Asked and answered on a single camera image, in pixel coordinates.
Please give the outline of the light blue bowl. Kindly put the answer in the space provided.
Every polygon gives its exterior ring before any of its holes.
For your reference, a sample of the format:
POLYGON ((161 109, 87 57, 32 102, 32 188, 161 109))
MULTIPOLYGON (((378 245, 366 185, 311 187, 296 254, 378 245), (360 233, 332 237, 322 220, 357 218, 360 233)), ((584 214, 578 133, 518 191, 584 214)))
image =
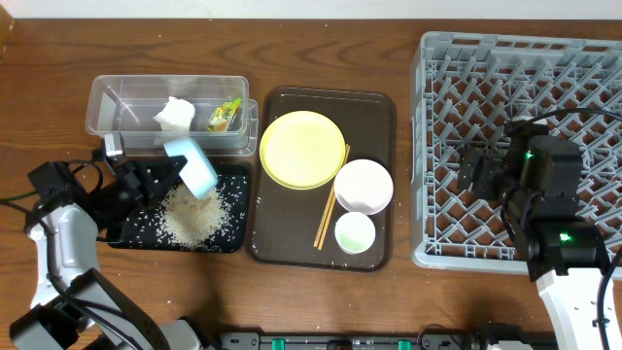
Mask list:
POLYGON ((185 137, 165 142, 163 146, 170 158, 186 159, 180 177, 195 198, 205 199, 218 185, 218 174, 196 141, 185 137))

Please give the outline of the rice pile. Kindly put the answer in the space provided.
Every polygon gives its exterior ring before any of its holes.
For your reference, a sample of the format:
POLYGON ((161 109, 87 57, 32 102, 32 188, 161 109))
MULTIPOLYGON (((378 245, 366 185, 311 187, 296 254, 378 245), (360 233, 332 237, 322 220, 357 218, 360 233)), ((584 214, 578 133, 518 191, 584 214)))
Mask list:
POLYGON ((185 185, 179 185, 161 204, 157 236, 192 250, 212 243, 230 218, 231 205, 216 189, 198 199, 185 185))

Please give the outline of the white napkin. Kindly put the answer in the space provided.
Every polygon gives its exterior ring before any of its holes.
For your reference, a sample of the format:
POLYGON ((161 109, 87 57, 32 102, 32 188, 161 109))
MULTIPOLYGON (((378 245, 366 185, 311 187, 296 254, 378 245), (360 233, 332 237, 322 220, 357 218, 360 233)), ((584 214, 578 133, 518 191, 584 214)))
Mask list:
POLYGON ((195 107, 184 99, 170 96, 164 108, 154 116, 162 131, 189 132, 195 107))

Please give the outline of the green snack wrapper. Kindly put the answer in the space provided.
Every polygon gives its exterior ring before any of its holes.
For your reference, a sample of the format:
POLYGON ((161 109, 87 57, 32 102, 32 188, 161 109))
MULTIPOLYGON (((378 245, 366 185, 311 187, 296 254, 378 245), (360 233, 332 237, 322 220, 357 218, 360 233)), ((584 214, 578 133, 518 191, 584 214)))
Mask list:
POLYGON ((208 122, 205 125, 205 130, 209 132, 224 132, 228 131, 232 125, 237 113, 240 110, 242 103, 241 98, 235 98, 230 101, 224 102, 218 107, 210 116, 208 122))

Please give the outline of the pink bowl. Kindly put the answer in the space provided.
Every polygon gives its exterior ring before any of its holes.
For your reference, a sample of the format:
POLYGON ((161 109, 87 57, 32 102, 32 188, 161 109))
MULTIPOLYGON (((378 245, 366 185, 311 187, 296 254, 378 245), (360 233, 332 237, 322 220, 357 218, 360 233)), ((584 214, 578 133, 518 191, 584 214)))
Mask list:
POLYGON ((382 164, 370 159, 356 159, 337 173, 334 193, 345 210, 370 216, 388 206, 393 198, 394 184, 382 164))

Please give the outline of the white cup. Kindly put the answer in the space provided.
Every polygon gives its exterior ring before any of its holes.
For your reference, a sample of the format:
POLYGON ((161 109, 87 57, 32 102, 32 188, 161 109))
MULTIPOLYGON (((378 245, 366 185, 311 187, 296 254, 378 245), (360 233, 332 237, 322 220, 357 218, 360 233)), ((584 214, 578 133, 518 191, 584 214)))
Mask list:
POLYGON ((357 255, 367 251, 375 241, 375 225, 360 212, 348 212, 336 222, 334 236, 338 246, 347 254, 357 255))

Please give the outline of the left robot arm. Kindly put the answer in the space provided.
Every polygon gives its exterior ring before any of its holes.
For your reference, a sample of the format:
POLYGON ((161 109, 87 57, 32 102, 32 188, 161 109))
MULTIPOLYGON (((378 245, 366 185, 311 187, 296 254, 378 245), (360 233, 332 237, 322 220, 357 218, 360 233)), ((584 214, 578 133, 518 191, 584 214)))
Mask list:
POLYGON ((99 234, 123 236, 132 215, 152 209, 182 181, 197 198, 216 185, 214 169, 190 137, 168 141, 164 157, 131 160, 121 135, 107 134, 90 160, 45 162, 28 175, 39 199, 24 231, 37 248, 30 310, 10 326, 18 349, 67 349, 92 326, 92 349, 207 349, 186 317, 157 324, 100 271, 99 234))

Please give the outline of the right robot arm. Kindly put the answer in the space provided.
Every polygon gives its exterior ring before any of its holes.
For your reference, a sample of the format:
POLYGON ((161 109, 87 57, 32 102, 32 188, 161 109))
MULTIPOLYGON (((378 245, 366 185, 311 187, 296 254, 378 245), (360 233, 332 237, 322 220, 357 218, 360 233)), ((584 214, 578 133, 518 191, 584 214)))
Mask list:
POLYGON ((618 349, 611 257, 596 225, 580 218, 579 146, 546 125, 511 122, 503 157, 462 152, 458 188, 495 201, 514 248, 525 261, 561 349, 618 349))

